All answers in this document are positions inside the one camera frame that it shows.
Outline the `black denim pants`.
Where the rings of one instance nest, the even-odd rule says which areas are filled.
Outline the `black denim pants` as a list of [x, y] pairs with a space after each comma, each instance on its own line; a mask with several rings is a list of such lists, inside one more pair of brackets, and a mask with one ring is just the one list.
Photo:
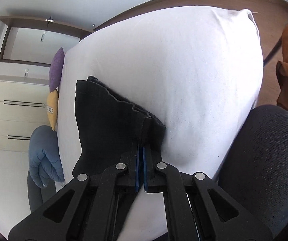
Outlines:
[[74, 177], [98, 175], [120, 162], [130, 166], [132, 187], [119, 197], [116, 240], [140, 188], [147, 187], [146, 155], [161, 151], [166, 127], [154, 114], [94, 76], [76, 83], [75, 118], [81, 156], [73, 169]]

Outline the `white bed mattress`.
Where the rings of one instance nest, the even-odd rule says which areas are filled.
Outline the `white bed mattress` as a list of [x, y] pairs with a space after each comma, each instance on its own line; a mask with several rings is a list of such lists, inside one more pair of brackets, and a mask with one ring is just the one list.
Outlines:
[[179, 171], [216, 179], [255, 106], [263, 77], [252, 12], [187, 6], [101, 29], [66, 52], [57, 133], [66, 181], [81, 155], [75, 86], [95, 76], [165, 126], [161, 156]]

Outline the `dark brown door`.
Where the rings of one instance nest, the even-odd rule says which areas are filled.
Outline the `dark brown door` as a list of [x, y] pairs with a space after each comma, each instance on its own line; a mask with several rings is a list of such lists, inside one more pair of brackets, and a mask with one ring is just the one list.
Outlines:
[[7, 26], [0, 62], [49, 67], [56, 52], [74, 47], [93, 33], [52, 18], [1, 16]]

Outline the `purple cushion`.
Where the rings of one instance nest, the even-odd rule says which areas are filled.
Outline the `purple cushion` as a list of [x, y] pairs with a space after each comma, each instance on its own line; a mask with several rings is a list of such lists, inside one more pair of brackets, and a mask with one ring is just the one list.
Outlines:
[[49, 70], [49, 92], [56, 90], [61, 82], [62, 69], [64, 66], [64, 49], [62, 47], [54, 55]]

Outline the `blue rolled duvet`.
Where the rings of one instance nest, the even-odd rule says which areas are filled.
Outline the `blue rolled duvet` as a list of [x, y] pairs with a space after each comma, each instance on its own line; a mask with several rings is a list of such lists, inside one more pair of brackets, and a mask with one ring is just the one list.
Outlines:
[[59, 154], [58, 135], [50, 126], [37, 127], [29, 140], [29, 172], [39, 188], [45, 188], [50, 180], [62, 183], [64, 171]]

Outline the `yellow cushion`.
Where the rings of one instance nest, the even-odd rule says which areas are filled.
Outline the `yellow cushion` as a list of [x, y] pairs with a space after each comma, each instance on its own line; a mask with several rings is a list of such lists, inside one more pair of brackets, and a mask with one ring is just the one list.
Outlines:
[[47, 109], [47, 117], [49, 119], [50, 126], [52, 130], [55, 130], [57, 120], [58, 120], [58, 101], [59, 94], [55, 89], [50, 92], [47, 97], [46, 109]]

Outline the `person dark clothed leg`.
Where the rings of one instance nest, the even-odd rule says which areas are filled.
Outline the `person dark clothed leg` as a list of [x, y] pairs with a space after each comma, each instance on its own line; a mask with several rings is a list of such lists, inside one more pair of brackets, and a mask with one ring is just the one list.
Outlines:
[[226, 156], [219, 186], [272, 231], [288, 240], [288, 111], [254, 108]]

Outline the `dark grey headboard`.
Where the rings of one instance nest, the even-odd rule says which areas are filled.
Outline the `dark grey headboard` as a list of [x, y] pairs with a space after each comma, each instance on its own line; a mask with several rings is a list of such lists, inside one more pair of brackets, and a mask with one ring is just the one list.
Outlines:
[[53, 180], [50, 180], [45, 188], [40, 188], [32, 180], [30, 172], [28, 172], [27, 184], [28, 199], [31, 212], [37, 210], [37, 208], [39, 208], [56, 194], [55, 182]]

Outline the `cream wardrobe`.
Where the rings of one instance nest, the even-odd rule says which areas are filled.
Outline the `cream wardrobe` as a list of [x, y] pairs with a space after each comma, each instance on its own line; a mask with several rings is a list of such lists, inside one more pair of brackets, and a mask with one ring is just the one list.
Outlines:
[[49, 125], [48, 93], [42, 80], [0, 76], [0, 150], [28, 152], [33, 131]]

